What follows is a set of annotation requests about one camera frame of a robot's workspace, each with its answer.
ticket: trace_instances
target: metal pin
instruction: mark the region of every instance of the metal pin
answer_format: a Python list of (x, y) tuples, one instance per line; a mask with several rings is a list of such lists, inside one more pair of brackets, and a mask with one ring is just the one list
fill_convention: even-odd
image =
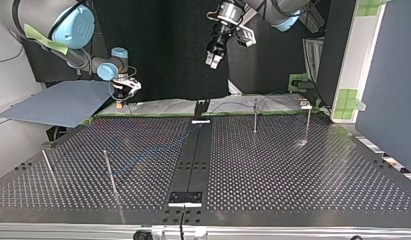
[(52, 165), (50, 165), (50, 161), (49, 161), (49, 158), (47, 157), (46, 151), (42, 150), (42, 153), (43, 153), (43, 157), (45, 158), (47, 168), (49, 168), (49, 171), (53, 172), (53, 168), (52, 168)]
[(103, 150), (103, 155), (105, 157), (106, 166), (108, 167), (108, 174), (109, 178), (111, 179), (112, 188), (114, 189), (114, 193), (118, 194), (117, 187), (115, 186), (114, 175), (112, 174), (111, 162), (109, 161), (108, 151)]
[(311, 111), (312, 109), (308, 110), (308, 118), (307, 118), (307, 129), (305, 129), (305, 139), (304, 139), (304, 144), (308, 142), (308, 130), (310, 128), (310, 121), (311, 121)]
[(254, 105), (254, 133), (257, 132), (257, 125), (258, 125), (258, 102), (257, 99), (255, 99), (255, 105)]

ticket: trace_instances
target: black panel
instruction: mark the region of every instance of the black panel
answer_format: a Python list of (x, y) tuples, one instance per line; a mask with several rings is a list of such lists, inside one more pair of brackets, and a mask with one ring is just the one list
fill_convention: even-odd
[(78, 78), (76, 70), (68, 67), (64, 60), (53, 53), (43, 50), (37, 43), (23, 40), (22, 44), (37, 82), (59, 82)]
[(259, 15), (247, 27), (255, 31), (257, 45), (245, 49), (230, 40), (230, 79), (243, 93), (287, 91), (289, 75), (305, 72), (302, 39), (308, 30), (298, 22), (280, 32)]
[(328, 105), (332, 105), (334, 101), (355, 5), (356, 0), (333, 0), (330, 5), (317, 78), (318, 90)]
[(357, 129), (411, 171), (411, 0), (386, 6)]
[(206, 13), (219, 0), (95, 1), (108, 50), (122, 46), (138, 69), (135, 100), (226, 96), (228, 64), (205, 64), (214, 22)]

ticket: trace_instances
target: black cable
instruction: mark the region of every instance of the black cable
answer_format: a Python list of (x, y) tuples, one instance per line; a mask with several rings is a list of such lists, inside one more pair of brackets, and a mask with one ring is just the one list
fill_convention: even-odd
[(262, 2), (259, 4), (257, 9), (255, 10), (256, 12), (261, 11), (261, 8), (264, 7), (264, 12), (262, 13), (262, 19), (265, 20), (265, 16), (267, 14), (267, 0), (262, 0)]
[(271, 1), (271, 3), (273, 4), (274, 8), (275, 8), (281, 15), (283, 15), (283, 16), (285, 16), (285, 17), (299, 17), (299, 16), (302, 16), (302, 15), (304, 15), (305, 13), (308, 13), (309, 11), (311, 11), (311, 9), (312, 9), (313, 7), (315, 7), (315, 5), (317, 5), (318, 2), (320, 2), (320, 0), (315, 1), (315, 3), (312, 3), (312, 1), (311, 1), (311, 2), (310, 2), (310, 5), (308, 6), (308, 8), (307, 8), (305, 11), (302, 11), (302, 12), (300, 12), (300, 13), (298, 13), (298, 14), (293, 14), (293, 13), (288, 13), (288, 12), (283, 11), (283, 10), (280, 8), (280, 5), (279, 5), (279, 3), (277, 2), (277, 0), (272, 0), (272, 1)]
[[(306, 28), (306, 26), (307, 26), (307, 23), (308, 23), (308, 17), (309, 17), (309, 13), (306, 15), (306, 17), (305, 17), (305, 40), (308, 38), (308, 31), (307, 31), (307, 28)], [(320, 100), (321, 100), (321, 102), (324, 104), (324, 106), (327, 108), (327, 110), (329, 111), (329, 113), (330, 113), (330, 115), (332, 115), (332, 110), (330, 109), (330, 106), (329, 105), (327, 105), (327, 103), (324, 101), (324, 99), (323, 99), (323, 97), (321, 96), (321, 93), (320, 93), (320, 91), (318, 90), (318, 88), (317, 88), (317, 83), (316, 83), (316, 81), (315, 81), (315, 79), (314, 79), (314, 77), (313, 77), (313, 75), (312, 75), (312, 73), (311, 73), (311, 65), (310, 65), (310, 61), (308, 61), (308, 51), (307, 51), (307, 47), (306, 47), (306, 44), (305, 44), (305, 46), (304, 46), (304, 54), (305, 54), (305, 62), (307, 63), (307, 66), (308, 66), (308, 69), (309, 69), (309, 72), (310, 72), (310, 78), (311, 78), (311, 82), (313, 83), (313, 85), (314, 85), (314, 88), (315, 88), (315, 91), (317, 92), (317, 94), (318, 94), (318, 97), (320, 98)]]
[(8, 121), (11, 121), (11, 119), (6, 119), (5, 121), (0, 122), (0, 125), (2, 125), (2, 124), (4, 124), (4, 123), (6, 123), (6, 122), (8, 122)]
[(180, 239), (181, 240), (184, 240), (183, 220), (184, 220), (184, 213), (181, 215), (181, 221), (180, 221)]
[(49, 31), (48, 38), (52, 40), (53, 33), (55, 30), (61, 25), (61, 23), (67, 19), (67, 17), (74, 12), (80, 5), (82, 5), (86, 0), (81, 0), (78, 3), (76, 3), (74, 6), (72, 6), (55, 24), (53, 24), (52, 28)]
[(24, 47), (23, 46), (21, 46), (21, 49), (20, 49), (20, 51), (18, 52), (18, 54), (17, 55), (15, 55), (15, 56), (13, 56), (13, 57), (11, 57), (11, 58), (8, 58), (8, 59), (3, 59), (3, 60), (0, 60), (0, 63), (3, 63), (3, 62), (8, 62), (8, 61), (11, 61), (11, 60), (13, 60), (13, 59), (15, 59), (15, 58), (17, 58), (17, 57), (19, 57), (20, 55), (21, 55), (21, 53), (22, 53), (22, 51), (24, 50)]

